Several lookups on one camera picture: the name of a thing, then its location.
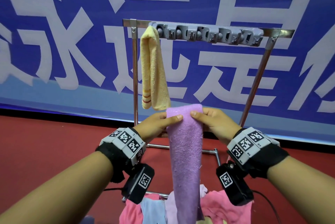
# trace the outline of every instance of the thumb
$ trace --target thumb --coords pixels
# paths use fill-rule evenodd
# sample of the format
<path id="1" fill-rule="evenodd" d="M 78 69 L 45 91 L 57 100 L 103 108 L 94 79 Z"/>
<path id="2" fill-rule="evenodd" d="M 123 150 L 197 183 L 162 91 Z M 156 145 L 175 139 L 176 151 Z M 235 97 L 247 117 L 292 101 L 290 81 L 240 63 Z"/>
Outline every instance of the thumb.
<path id="1" fill-rule="evenodd" d="M 172 124 L 178 123 L 183 119 L 182 115 L 171 116 L 169 118 L 162 119 L 160 122 L 161 129 L 166 128 Z"/>
<path id="2" fill-rule="evenodd" d="M 211 122 L 212 122 L 212 118 L 209 117 L 209 116 L 207 116 L 207 115 L 205 115 L 205 114 L 203 114 L 203 113 L 196 112 L 196 111 L 192 111 L 192 112 L 191 112 L 191 116 L 192 116 L 195 120 L 197 120 L 197 121 L 199 121 L 199 122 L 202 122 L 203 124 L 207 125 L 208 127 L 211 127 L 211 126 L 212 126 L 212 124 L 211 124 Z"/>

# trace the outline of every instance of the blue backdrop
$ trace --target blue backdrop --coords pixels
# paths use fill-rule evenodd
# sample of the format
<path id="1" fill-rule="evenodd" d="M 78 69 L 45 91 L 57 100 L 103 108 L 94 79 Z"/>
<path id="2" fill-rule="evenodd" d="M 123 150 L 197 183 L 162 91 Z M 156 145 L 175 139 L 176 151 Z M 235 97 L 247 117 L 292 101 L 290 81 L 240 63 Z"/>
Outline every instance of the blue backdrop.
<path id="1" fill-rule="evenodd" d="M 276 44 L 246 125 L 335 144 L 335 0 L 0 0 L 0 103 L 133 120 L 123 18 L 295 29 Z M 264 48 L 161 46 L 174 106 L 201 103 L 239 120 Z M 139 107 L 140 120 L 152 113 Z"/>

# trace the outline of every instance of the person's right hand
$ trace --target person's right hand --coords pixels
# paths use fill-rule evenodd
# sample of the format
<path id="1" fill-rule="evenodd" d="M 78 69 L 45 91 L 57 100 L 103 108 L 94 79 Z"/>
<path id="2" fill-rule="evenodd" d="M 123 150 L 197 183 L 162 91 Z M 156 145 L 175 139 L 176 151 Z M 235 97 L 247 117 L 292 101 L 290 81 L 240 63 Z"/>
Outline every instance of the person's right hand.
<path id="1" fill-rule="evenodd" d="M 228 144 L 241 129 L 229 116 L 220 109 L 203 107 L 203 113 L 196 111 L 191 112 L 191 116 L 202 122 L 205 127 L 204 131 L 210 131 L 225 144 Z"/>

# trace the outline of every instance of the metal rack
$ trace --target metal rack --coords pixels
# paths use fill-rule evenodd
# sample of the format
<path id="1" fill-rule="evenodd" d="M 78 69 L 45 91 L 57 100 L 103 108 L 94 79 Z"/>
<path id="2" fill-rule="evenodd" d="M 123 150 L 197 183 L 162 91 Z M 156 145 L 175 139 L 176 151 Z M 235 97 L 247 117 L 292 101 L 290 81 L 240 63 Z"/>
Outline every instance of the metal rack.
<path id="1" fill-rule="evenodd" d="M 138 124 L 138 28 L 147 28 L 153 26 L 157 29 L 160 38 L 166 39 L 181 39 L 187 41 L 206 41 L 208 43 L 225 43 L 229 45 L 248 45 L 259 46 L 263 37 L 269 37 L 265 52 L 262 56 L 260 65 L 257 70 L 256 77 L 251 87 L 247 102 L 244 107 L 239 125 L 244 126 L 247 119 L 251 104 L 254 100 L 257 88 L 261 81 L 266 64 L 269 60 L 270 54 L 276 44 L 278 38 L 292 38 L 295 30 L 285 30 L 277 28 L 249 28 L 249 27 L 232 27 L 232 26 L 218 26 L 205 24 L 189 24 L 189 23 L 174 23 L 174 22 L 156 22 L 144 21 L 136 19 L 123 19 L 123 26 L 131 28 L 131 37 L 133 41 L 133 86 L 134 86 L 134 125 Z M 158 144 L 148 144 L 147 147 L 170 149 L 169 146 L 162 146 Z M 203 153 L 214 154 L 218 165 L 221 165 L 217 149 L 202 150 Z"/>

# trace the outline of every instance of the red carpet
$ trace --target red carpet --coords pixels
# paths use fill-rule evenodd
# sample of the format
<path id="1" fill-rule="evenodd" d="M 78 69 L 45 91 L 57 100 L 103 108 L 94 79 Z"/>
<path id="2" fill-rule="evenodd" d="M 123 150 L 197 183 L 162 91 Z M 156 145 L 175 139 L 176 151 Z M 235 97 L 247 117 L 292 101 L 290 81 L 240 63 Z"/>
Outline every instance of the red carpet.
<path id="1" fill-rule="evenodd" d="M 113 129 L 79 124 L 0 116 L 0 213 L 20 198 L 94 151 L 100 140 Z M 167 144 L 155 139 L 153 143 Z M 220 150 L 221 161 L 227 159 L 226 147 L 218 140 L 205 139 L 203 149 Z M 302 150 L 288 150 L 298 160 L 335 177 L 335 155 Z M 148 148 L 143 162 L 155 169 L 149 191 L 169 194 L 172 174 L 168 150 Z M 214 155 L 203 154 L 201 183 L 208 190 L 221 190 L 216 178 L 217 162 Z M 306 223 L 287 200 L 265 179 L 246 177 L 251 189 L 265 194 L 274 204 L 282 223 Z M 104 192 L 90 210 L 98 224 L 119 223 L 124 203 L 119 191 Z M 264 198 L 255 195 L 252 223 L 277 223 Z"/>

